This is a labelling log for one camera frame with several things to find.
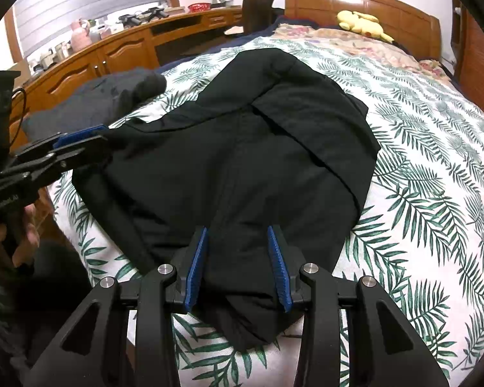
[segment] wooden headboard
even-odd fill
[[[285,0],[285,16],[310,19],[322,26],[336,25],[341,10],[372,14],[383,31],[404,45],[417,59],[441,57],[439,20],[398,0]]]

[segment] metal screw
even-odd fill
[[[373,287],[376,285],[376,279],[373,278],[372,276],[365,276],[364,278],[362,278],[362,283],[365,286]]]
[[[112,278],[111,276],[106,276],[106,278],[101,279],[102,288],[109,288],[110,286],[113,286],[114,283],[115,283],[115,278]]]
[[[158,272],[166,275],[174,270],[174,267],[170,263],[164,263],[158,267]]]
[[[303,270],[306,273],[316,273],[319,270],[319,266],[315,263],[306,263],[303,265]]]

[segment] blue rubber pad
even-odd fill
[[[192,307],[197,302],[197,296],[199,295],[199,288],[201,286],[201,279],[203,277],[203,266],[206,258],[207,251],[207,229],[203,228],[201,233],[201,238],[199,243],[197,243],[196,253],[194,255],[194,260],[192,261],[192,266],[188,275],[186,276],[186,296],[185,296],[185,309],[186,311],[191,311]]]
[[[71,134],[63,135],[61,138],[59,138],[59,140],[54,143],[53,148],[55,150],[56,148],[64,147],[65,145],[70,145],[74,142],[85,140],[86,138],[93,137],[97,133],[97,131],[105,129],[108,129],[108,127],[104,125],[97,125],[91,128],[82,129],[81,131],[77,131]]]
[[[277,297],[283,308],[288,313],[292,309],[292,298],[290,297],[290,280],[288,278],[287,266],[283,261],[280,246],[277,244],[276,235],[271,226],[267,227],[267,240],[269,244],[269,257],[272,263],[272,273],[275,278]]]

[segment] human hand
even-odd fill
[[[35,213],[36,208],[33,204],[25,207],[25,213],[23,216],[25,236],[14,251],[12,257],[13,266],[15,268],[23,265],[24,263],[30,264],[34,258],[34,252],[40,244],[40,236],[37,233],[37,229],[34,225]],[[4,241],[6,234],[7,228],[5,224],[0,223],[0,265],[10,266],[10,264],[8,265],[10,260],[2,246],[2,242]]]

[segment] red basket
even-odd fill
[[[205,12],[206,10],[209,10],[210,6],[210,3],[194,3],[189,5],[188,9],[191,13]]]

